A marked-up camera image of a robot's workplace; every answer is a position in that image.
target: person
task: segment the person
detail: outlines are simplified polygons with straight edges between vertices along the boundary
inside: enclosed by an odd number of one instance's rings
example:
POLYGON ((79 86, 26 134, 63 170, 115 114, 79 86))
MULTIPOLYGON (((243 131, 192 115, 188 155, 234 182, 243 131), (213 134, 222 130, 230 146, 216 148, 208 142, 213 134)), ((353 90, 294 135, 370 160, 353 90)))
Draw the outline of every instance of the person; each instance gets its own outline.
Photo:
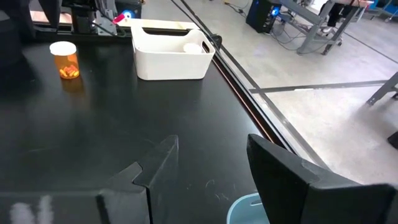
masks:
MULTIPOLYGON (((323 8, 325 7, 326 3, 324 3, 321 7, 319 14, 321 14, 323 8)), ((337 22, 341 18, 345 18, 348 13, 352 10, 352 6, 335 3, 329 12, 329 19, 327 27, 322 29, 324 34, 328 34, 334 27, 336 27, 337 22)))

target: white plastic bin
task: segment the white plastic bin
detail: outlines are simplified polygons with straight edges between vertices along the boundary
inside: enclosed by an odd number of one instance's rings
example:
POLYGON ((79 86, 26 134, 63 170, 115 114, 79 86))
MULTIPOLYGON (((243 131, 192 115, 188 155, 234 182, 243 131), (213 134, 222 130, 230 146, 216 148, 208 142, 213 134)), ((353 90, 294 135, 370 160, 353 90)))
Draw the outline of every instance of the white plastic bin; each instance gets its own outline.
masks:
POLYGON ((188 80, 205 77, 215 49, 200 31, 185 36, 150 35, 141 22, 131 21, 132 44, 137 75, 143 80, 188 80), (209 52, 202 47, 205 43, 209 52), (187 53, 184 45, 197 44, 200 52, 187 53))

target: blue bucket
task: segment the blue bucket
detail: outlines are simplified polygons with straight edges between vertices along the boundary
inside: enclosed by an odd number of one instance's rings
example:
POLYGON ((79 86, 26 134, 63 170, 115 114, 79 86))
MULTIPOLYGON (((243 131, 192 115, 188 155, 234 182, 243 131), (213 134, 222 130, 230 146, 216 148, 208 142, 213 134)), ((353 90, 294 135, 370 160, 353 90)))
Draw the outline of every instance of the blue bucket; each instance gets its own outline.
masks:
POLYGON ((269 224, 260 195, 250 194, 237 199, 229 208, 226 224, 269 224))

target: black tabletop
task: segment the black tabletop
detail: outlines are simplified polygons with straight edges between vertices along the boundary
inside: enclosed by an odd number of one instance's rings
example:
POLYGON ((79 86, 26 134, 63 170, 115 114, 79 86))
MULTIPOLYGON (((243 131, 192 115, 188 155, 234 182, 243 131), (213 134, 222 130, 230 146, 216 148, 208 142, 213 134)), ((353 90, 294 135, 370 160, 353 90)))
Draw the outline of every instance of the black tabletop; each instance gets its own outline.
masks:
POLYGON ((168 223, 224 223, 256 191, 246 141, 259 130, 215 65, 202 80, 148 82, 130 45, 77 46, 81 78, 61 80, 49 44, 36 44, 24 50, 34 78, 0 91, 0 191, 100 187, 172 134, 168 223))

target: floor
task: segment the floor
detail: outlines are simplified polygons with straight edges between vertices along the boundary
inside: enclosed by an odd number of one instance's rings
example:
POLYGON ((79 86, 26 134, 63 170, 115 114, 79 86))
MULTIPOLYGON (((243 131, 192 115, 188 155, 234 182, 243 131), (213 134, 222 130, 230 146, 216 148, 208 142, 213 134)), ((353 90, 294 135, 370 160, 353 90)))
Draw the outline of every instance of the floor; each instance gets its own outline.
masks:
MULTIPOLYGON (((223 37, 224 46, 259 89, 253 90, 232 63, 231 67, 301 156, 360 183, 398 184, 398 150, 386 142, 398 130, 398 102, 386 96, 372 107, 364 104, 398 71, 397 23, 370 21, 365 16, 348 27, 343 45, 327 56, 320 55, 323 48, 299 56, 294 49, 303 38, 291 41, 286 47, 292 50, 286 50, 271 36, 254 31, 222 0, 186 2, 213 33, 223 37), (352 87, 342 88, 339 83, 352 87), (309 85, 321 89, 309 90, 309 85), (292 89, 285 86, 303 90, 289 91, 292 89), (276 121, 281 116, 288 126, 276 121)), ((230 2, 246 5, 245 0, 230 2)), ((163 0, 148 0, 142 16, 189 21, 170 1, 163 0)), ((298 33, 289 26, 285 31, 291 37, 298 33)), ((282 34, 278 39, 285 42, 288 37, 282 34)))

